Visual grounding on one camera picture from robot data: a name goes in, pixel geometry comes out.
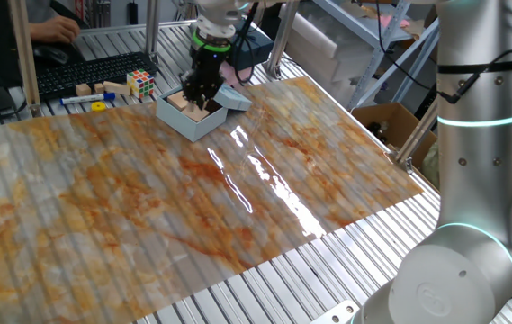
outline marble-patterned sheet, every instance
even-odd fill
[[[420,189],[309,79],[191,143],[154,104],[0,126],[0,323],[118,323]]]

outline hand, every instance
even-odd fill
[[[69,44],[79,35],[77,22],[62,16],[42,23],[30,23],[31,41]]]

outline box lid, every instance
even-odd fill
[[[243,112],[247,111],[252,105],[252,102],[245,96],[226,84],[221,86],[220,91],[218,91],[213,100],[224,108]]]

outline table surface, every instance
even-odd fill
[[[101,58],[139,50],[144,44],[144,31],[143,26],[84,31],[76,45],[86,59]],[[190,67],[189,44],[187,23],[161,25],[158,52],[163,67],[156,77],[158,94],[177,86],[176,76]],[[282,72],[285,78],[305,76],[287,60],[283,60]],[[269,81],[263,69],[257,67],[252,83]],[[22,101],[21,89],[10,89],[10,92],[16,102]],[[153,100],[154,96],[143,103]],[[121,96],[106,105],[113,108],[141,103],[137,98]],[[355,122],[341,107],[337,109],[341,109],[340,118]],[[51,101],[43,103],[41,110],[46,116],[54,116],[89,109],[83,104],[60,106],[57,101]],[[0,124],[30,118],[23,112]],[[372,167],[375,175],[381,174],[377,166],[367,167]],[[350,301],[357,310],[357,305],[396,274],[401,259],[436,224],[439,195],[419,177],[411,178],[423,193],[175,301],[137,322],[309,323],[340,302]],[[512,323],[512,301],[494,323]]]
[[[154,103],[1,126],[0,322],[137,320],[422,193],[307,77],[242,92],[194,143]]]

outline aluminum extrusion table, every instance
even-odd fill
[[[178,75],[191,66],[188,25],[160,24],[157,94],[176,87]],[[76,41],[88,60],[137,51],[144,45],[145,26],[141,25],[83,31]],[[282,60],[281,71],[284,78],[305,76],[289,60]],[[262,67],[256,67],[252,83],[270,81]],[[22,89],[13,88],[10,93],[19,105],[24,98]],[[156,98],[153,95],[143,101]],[[121,95],[106,105],[113,108],[138,103],[141,101],[135,97]],[[44,116],[88,110],[89,103],[61,106],[58,100],[51,100],[41,104]],[[29,118],[29,112],[21,112],[0,124]],[[421,178],[412,178],[424,189],[422,194],[213,285],[137,323],[307,324],[340,302],[348,302],[351,311],[356,312],[368,296],[396,274],[401,259],[436,226],[440,197]],[[331,315],[326,318],[326,323],[332,322]],[[512,323],[512,301],[493,323]]]

